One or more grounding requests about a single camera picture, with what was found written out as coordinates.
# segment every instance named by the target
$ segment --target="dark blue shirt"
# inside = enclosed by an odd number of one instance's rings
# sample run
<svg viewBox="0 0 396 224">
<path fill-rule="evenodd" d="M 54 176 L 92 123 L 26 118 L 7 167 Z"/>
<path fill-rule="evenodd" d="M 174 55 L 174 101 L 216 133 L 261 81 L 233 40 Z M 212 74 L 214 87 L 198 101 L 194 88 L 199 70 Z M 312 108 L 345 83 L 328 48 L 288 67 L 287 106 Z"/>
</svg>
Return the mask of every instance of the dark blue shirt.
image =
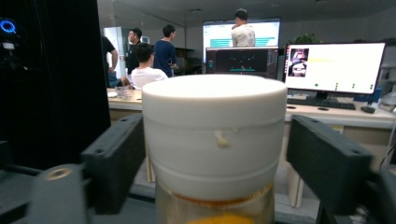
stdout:
<svg viewBox="0 0 396 224">
<path fill-rule="evenodd" d="M 159 68 L 168 77 L 172 77 L 172 68 L 169 63 L 176 63 L 176 49 L 168 41 L 159 40 L 154 45 L 154 68 Z"/>
</svg>

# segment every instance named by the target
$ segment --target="keyboard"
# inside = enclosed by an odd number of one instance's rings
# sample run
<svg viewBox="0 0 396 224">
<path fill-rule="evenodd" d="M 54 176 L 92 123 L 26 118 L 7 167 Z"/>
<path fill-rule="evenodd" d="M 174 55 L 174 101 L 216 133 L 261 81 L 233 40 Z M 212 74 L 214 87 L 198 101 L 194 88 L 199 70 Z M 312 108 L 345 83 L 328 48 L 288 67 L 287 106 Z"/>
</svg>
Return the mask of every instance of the keyboard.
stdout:
<svg viewBox="0 0 396 224">
<path fill-rule="evenodd" d="M 317 99 L 292 99 L 288 98 L 288 105 L 312 105 L 317 107 L 329 107 L 337 109 L 356 110 L 352 103 L 341 103 L 331 100 L 317 100 Z"/>
</svg>

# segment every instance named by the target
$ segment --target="monitor stand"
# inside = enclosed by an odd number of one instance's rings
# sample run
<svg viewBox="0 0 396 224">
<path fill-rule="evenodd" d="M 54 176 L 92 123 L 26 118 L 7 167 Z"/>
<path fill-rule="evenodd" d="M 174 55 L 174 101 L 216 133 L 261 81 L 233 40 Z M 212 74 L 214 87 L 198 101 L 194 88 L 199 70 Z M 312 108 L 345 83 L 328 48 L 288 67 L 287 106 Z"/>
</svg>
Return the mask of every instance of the monitor stand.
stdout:
<svg viewBox="0 0 396 224">
<path fill-rule="evenodd" d="M 327 102 L 338 102 L 336 98 L 328 98 L 326 91 L 318 91 L 316 96 L 307 96 L 306 100 L 310 101 L 327 101 Z"/>
</svg>

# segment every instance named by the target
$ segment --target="ceiling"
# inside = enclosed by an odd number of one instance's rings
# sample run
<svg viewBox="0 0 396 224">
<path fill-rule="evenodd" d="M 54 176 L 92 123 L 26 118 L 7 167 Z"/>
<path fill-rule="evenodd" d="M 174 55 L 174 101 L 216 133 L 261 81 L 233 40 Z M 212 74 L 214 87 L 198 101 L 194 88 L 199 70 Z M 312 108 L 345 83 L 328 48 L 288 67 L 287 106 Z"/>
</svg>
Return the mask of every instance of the ceiling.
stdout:
<svg viewBox="0 0 396 224">
<path fill-rule="evenodd" d="M 201 26 L 202 21 L 233 20 L 240 7 L 252 19 L 310 21 L 366 17 L 396 7 L 396 0 L 98 0 L 102 27 L 135 27 L 143 23 L 142 15 L 155 18 L 146 18 L 145 28 L 155 26 L 152 23 L 158 20 L 195 27 Z"/>
</svg>

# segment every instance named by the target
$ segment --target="blue light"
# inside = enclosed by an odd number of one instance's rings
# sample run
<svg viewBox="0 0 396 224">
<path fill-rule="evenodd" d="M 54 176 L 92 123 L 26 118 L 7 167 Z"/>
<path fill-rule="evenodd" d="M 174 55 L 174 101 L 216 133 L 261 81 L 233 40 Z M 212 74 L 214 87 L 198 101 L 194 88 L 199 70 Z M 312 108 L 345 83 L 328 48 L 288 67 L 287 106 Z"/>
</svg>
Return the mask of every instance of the blue light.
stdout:
<svg viewBox="0 0 396 224">
<path fill-rule="evenodd" d="M 6 33 L 14 33 L 15 32 L 15 25 L 12 21 L 0 21 L 0 28 Z"/>
</svg>

